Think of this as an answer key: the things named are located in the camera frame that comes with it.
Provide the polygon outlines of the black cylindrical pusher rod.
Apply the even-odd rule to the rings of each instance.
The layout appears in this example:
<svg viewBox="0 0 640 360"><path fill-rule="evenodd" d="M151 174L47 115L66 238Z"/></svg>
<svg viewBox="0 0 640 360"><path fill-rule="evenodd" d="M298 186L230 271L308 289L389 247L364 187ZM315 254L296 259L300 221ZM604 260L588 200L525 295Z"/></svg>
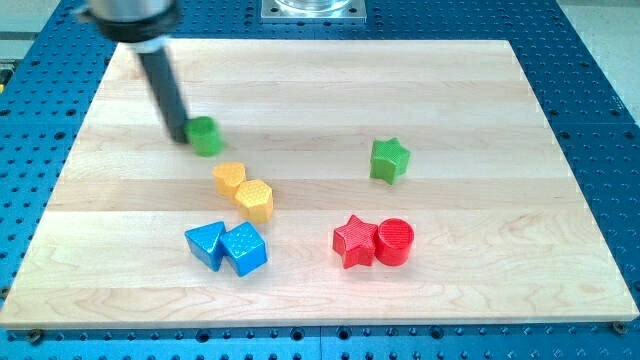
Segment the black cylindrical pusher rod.
<svg viewBox="0 0 640 360"><path fill-rule="evenodd" d="M138 53L138 58L169 137L176 143L186 144L188 115L165 49L160 47L154 52Z"/></svg>

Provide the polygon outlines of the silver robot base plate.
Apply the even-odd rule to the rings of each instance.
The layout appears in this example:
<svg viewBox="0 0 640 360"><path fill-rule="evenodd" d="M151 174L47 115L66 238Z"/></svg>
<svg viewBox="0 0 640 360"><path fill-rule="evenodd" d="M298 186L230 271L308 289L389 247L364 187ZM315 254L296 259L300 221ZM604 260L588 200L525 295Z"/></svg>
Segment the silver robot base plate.
<svg viewBox="0 0 640 360"><path fill-rule="evenodd" d="M365 0L262 0L263 23L317 23L367 19Z"/></svg>

